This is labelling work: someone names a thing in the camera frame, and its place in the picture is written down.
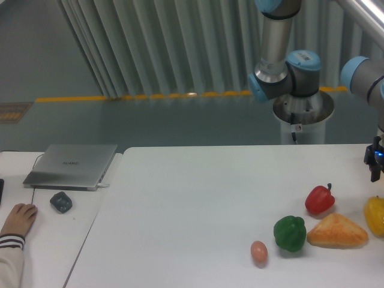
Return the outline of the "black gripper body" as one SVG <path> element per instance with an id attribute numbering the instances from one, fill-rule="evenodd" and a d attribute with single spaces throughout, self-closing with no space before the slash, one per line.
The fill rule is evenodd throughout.
<path id="1" fill-rule="evenodd" d="M 364 163 L 370 171 L 383 171 L 383 135 L 375 136 L 365 150 Z"/>

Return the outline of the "person's hand on mouse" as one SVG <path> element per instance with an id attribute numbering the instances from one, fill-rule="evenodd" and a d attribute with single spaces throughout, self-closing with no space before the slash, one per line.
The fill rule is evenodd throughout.
<path id="1" fill-rule="evenodd" d="M 1 229 L 1 236 L 16 235 L 25 237 L 32 227 L 38 208 L 33 204 L 20 203 L 14 206 Z"/>

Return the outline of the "white striped sleeve forearm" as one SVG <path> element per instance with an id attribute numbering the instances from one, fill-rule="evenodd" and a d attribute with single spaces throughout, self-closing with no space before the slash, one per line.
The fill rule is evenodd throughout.
<path id="1" fill-rule="evenodd" d="M 21 235 L 1 236 L 1 287 L 20 287 L 24 245 L 25 238 Z"/>

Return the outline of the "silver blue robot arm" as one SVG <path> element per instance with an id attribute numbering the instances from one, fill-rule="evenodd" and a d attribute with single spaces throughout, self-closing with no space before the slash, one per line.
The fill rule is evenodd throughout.
<path id="1" fill-rule="evenodd" d="M 324 143 L 325 125 L 334 112 L 333 99 L 319 88 L 321 62 L 309 50 L 287 52 L 292 20 L 300 1 L 256 1 L 264 16 L 260 61 L 248 76 L 258 101 L 273 100 L 282 144 Z M 364 163 L 371 181 L 383 174 L 383 60 L 357 56 L 341 70 L 341 83 L 379 114 L 377 136 L 367 146 Z"/>

